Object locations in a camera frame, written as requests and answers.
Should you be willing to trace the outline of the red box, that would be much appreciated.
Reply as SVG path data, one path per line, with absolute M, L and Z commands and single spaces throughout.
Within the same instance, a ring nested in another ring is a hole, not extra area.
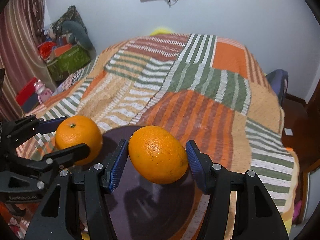
M 34 84 L 37 78 L 31 78 L 28 83 L 17 93 L 15 100 L 19 106 L 23 106 L 25 102 L 35 93 Z

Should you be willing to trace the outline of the striped brown curtain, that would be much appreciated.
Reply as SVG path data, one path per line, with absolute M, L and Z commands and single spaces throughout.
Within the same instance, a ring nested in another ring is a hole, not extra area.
M 9 0 L 1 12 L 1 68 L 5 70 L 1 118 L 15 120 L 23 111 L 15 97 L 33 78 L 56 89 L 38 52 L 44 41 L 44 0 Z

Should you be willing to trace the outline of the large oval orange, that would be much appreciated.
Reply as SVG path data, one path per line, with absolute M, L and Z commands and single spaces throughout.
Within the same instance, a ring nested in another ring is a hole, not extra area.
M 160 185 L 181 179 L 188 169 L 184 147 L 159 126 L 145 126 L 129 139 L 129 157 L 137 172 L 146 180 Z

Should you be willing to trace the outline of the grey plush toy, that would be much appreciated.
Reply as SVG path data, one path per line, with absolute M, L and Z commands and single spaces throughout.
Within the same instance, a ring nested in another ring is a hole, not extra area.
M 68 44 L 78 44 L 84 50 L 92 50 L 93 44 L 89 39 L 84 27 L 75 21 L 65 21 L 61 26 L 61 32 Z

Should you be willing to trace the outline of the blue backpack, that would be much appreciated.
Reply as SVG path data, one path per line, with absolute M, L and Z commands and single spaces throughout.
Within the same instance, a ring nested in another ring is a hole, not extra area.
M 278 97 L 279 104 L 282 105 L 287 94 L 289 84 L 288 72 L 283 69 L 276 69 L 266 75 L 266 78 Z

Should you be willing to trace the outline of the purple ceramic plate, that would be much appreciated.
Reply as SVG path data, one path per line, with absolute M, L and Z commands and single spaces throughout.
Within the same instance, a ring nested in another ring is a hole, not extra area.
M 172 184 L 158 185 L 127 160 L 118 188 L 104 198 L 117 239 L 182 239 L 197 194 L 190 171 Z

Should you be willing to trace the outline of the large orange with green stem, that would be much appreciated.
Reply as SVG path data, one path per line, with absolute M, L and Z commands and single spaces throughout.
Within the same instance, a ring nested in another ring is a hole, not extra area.
M 84 166 L 91 163 L 100 153 L 103 136 L 97 124 L 90 118 L 75 115 L 59 124 L 55 133 L 55 147 L 63 150 L 84 143 L 89 146 L 89 156 L 75 164 Z

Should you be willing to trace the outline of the green patterned box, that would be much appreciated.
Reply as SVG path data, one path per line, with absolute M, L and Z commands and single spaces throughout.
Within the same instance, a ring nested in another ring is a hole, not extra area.
M 47 68 L 54 81 L 61 81 L 90 62 L 87 51 L 75 45 L 47 63 Z

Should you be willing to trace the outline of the pink toy bottle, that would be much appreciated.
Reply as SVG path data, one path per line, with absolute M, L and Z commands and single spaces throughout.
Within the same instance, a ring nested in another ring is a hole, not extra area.
M 40 104 L 46 102 L 53 94 L 53 91 L 50 88 L 47 88 L 40 79 L 34 83 L 34 89 Z

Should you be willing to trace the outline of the striped patchwork bedspread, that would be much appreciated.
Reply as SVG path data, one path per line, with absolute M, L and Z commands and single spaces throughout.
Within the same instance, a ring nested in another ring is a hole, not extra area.
M 155 125 L 212 161 L 254 170 L 291 228 L 297 156 L 281 142 L 284 111 L 259 64 L 236 41 L 200 34 L 132 38 L 106 48 L 36 107 L 39 118 L 85 115 L 102 132 Z

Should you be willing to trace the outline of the patterned cushion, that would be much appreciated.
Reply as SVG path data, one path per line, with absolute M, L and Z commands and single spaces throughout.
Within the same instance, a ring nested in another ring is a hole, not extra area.
M 76 6 L 71 5 L 68 7 L 67 11 L 56 21 L 51 25 L 52 30 L 55 33 L 59 33 L 62 29 L 62 24 L 65 21 L 75 21 L 79 23 L 87 33 L 87 28 L 79 14 L 79 12 L 76 9 Z

